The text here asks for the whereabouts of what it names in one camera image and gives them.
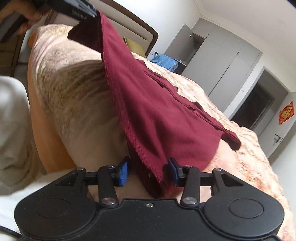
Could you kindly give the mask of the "operator hand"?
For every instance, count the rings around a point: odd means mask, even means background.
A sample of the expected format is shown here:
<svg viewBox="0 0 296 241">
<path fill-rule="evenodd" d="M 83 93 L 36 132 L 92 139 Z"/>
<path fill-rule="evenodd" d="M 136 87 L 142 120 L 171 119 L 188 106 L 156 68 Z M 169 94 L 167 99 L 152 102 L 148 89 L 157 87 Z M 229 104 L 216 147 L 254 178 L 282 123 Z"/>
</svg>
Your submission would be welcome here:
<svg viewBox="0 0 296 241">
<path fill-rule="evenodd" d="M 11 0 L 1 1 L 1 22 L 13 13 L 18 13 L 23 16 L 26 21 L 19 27 L 18 33 L 24 34 L 34 24 L 39 22 L 43 16 L 47 15 L 48 11 L 40 11 L 33 4 L 32 1 L 26 0 Z"/>
</svg>

